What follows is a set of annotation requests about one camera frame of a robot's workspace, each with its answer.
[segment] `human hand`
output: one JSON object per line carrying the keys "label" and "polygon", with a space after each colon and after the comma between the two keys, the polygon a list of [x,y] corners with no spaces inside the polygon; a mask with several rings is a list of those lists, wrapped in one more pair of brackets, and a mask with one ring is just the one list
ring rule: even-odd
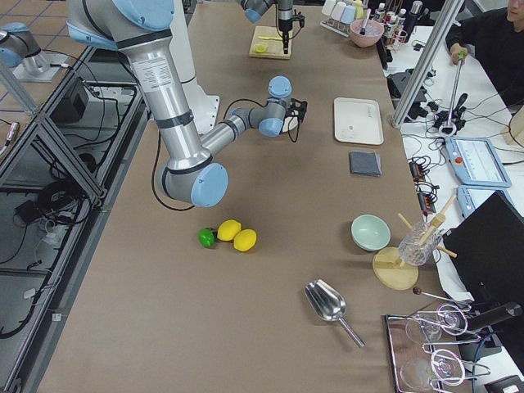
{"label": "human hand", "polygon": [[451,61],[453,64],[458,64],[460,59],[463,59],[463,61],[466,59],[468,49],[462,47],[459,43],[454,43],[449,49],[449,54],[451,55]]}

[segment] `monitor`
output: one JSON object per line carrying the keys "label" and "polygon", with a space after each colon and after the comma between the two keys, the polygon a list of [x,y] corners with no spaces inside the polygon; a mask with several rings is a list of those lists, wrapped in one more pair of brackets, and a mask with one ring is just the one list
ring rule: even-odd
{"label": "monitor", "polygon": [[[458,275],[485,312],[510,301],[524,306],[524,218],[502,192],[494,192],[456,229],[444,236]],[[524,316],[492,327],[524,372]]]}

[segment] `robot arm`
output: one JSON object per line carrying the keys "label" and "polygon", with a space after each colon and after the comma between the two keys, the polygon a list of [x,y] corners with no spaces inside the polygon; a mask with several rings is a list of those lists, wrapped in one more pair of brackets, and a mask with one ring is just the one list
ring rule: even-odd
{"label": "robot arm", "polygon": [[0,60],[10,68],[22,63],[31,75],[40,75],[50,66],[28,27],[20,22],[0,26]]}
{"label": "robot arm", "polygon": [[249,128],[278,135],[291,100],[289,81],[274,79],[264,108],[235,110],[200,140],[169,52],[173,0],[68,0],[68,6],[72,38],[118,50],[129,59],[169,153],[157,173],[160,189],[195,206],[216,205],[226,192],[228,174],[212,162],[213,155]]}
{"label": "robot arm", "polygon": [[289,32],[293,30],[293,22],[298,21],[302,28],[305,24],[304,16],[293,11],[293,0],[238,0],[247,19],[252,23],[260,20],[263,14],[273,5],[277,4],[278,29],[282,31],[282,45],[284,53],[288,53]]}

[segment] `ceramic bowl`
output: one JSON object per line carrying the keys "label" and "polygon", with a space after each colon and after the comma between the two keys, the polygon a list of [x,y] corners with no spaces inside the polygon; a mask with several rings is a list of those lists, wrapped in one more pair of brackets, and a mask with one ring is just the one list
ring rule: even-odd
{"label": "ceramic bowl", "polygon": [[384,25],[376,20],[369,20],[366,34],[360,34],[364,19],[353,20],[350,24],[350,38],[357,47],[371,47],[384,34]]}
{"label": "ceramic bowl", "polygon": [[363,250],[377,251],[390,242],[391,232],[384,220],[376,215],[360,215],[351,224],[351,236]]}

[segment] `ice scoop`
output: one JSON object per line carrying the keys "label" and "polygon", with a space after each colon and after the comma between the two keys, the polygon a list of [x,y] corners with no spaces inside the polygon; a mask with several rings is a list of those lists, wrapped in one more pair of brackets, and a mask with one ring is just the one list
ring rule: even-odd
{"label": "ice scoop", "polygon": [[360,348],[364,347],[364,342],[344,319],[346,301],[340,293],[321,279],[314,280],[307,284],[304,291],[309,302],[321,319],[328,322],[339,322],[357,346]]}

